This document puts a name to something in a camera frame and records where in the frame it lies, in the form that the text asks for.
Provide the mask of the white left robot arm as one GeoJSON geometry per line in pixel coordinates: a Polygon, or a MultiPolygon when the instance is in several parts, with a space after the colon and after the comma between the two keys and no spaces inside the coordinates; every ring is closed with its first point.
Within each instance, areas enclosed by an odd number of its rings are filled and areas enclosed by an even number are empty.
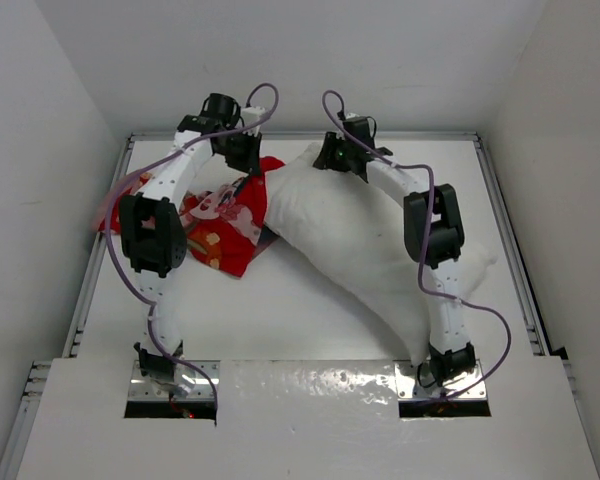
{"type": "Polygon", "coordinates": [[[145,338],[135,346],[140,371],[173,399],[187,398],[208,377],[184,359],[182,336],[166,306],[170,277],[187,253],[179,208],[196,175],[216,155],[239,171],[259,172],[260,127],[270,116],[264,107],[240,106],[230,96],[210,94],[199,114],[181,120],[153,177],[120,199],[122,252],[147,306],[145,338]]]}

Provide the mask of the white pillow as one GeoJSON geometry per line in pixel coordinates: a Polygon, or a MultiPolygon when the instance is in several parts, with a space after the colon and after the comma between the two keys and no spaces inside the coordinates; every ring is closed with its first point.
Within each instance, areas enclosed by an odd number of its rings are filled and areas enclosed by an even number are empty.
{"type": "Polygon", "coordinates": [[[351,173],[319,170],[317,143],[265,175],[265,223],[322,274],[353,294],[397,335],[402,357],[428,356],[427,295],[403,244],[403,214],[351,173]]]}

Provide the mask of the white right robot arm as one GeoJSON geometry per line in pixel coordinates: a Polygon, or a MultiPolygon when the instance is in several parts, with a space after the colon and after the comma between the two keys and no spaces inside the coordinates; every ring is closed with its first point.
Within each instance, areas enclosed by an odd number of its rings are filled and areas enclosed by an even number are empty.
{"type": "Polygon", "coordinates": [[[325,134],[314,166],[350,172],[402,208],[404,245],[418,263],[418,286],[427,295],[430,385],[440,387],[476,364],[457,278],[465,234],[456,191],[449,184],[436,185],[428,166],[423,167],[427,175],[423,181],[413,166],[392,161],[392,152],[375,144],[371,117],[341,111],[335,125],[339,131],[325,134]]]}

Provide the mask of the red patterned pillowcase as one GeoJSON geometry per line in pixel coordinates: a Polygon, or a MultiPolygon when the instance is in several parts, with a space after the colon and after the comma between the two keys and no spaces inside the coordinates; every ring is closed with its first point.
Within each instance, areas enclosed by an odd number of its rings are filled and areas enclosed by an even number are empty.
{"type": "Polygon", "coordinates": [[[214,191],[188,191],[179,207],[187,249],[202,264],[242,277],[256,255],[268,209],[266,174],[283,166],[260,159],[262,173],[239,177],[214,191]]]}

